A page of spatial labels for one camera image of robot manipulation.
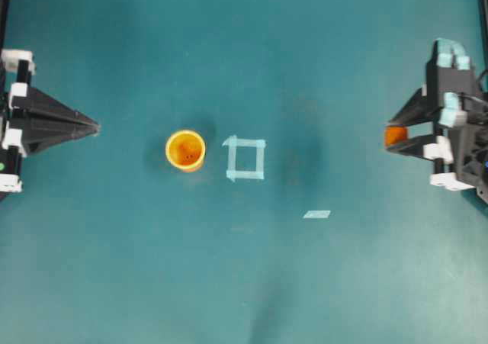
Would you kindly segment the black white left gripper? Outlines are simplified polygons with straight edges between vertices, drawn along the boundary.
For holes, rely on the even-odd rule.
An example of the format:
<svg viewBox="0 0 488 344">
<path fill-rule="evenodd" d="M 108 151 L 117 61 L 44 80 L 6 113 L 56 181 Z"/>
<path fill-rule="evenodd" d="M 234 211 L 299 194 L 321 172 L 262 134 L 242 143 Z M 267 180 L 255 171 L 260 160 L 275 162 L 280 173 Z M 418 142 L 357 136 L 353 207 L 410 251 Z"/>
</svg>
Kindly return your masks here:
<svg viewBox="0 0 488 344">
<path fill-rule="evenodd" d="M 36 74 L 34 55 L 27 50 L 1 50 L 1 199 L 23 190 L 24 158 L 61 143 L 97 136 L 100 125 L 38 88 L 30 87 Z M 22 130 L 14 121 L 22 110 L 74 124 L 41 124 Z"/>
</svg>

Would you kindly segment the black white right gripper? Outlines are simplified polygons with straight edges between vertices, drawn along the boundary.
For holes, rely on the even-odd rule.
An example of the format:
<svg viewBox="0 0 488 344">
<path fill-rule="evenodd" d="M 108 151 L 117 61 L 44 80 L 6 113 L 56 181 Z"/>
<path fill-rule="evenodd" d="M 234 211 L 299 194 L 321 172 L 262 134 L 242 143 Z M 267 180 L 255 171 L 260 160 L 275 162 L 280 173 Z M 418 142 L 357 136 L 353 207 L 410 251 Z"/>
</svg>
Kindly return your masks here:
<svg viewBox="0 0 488 344">
<path fill-rule="evenodd" d="M 426 92 L 418 88 L 387 125 L 433 123 L 435 135 L 409 138 L 386 151 L 430 159 L 431 185 L 449 191 L 474 188 L 486 202 L 487 99 L 464 47 L 454 40 L 436 39 L 426 78 Z"/>
</svg>

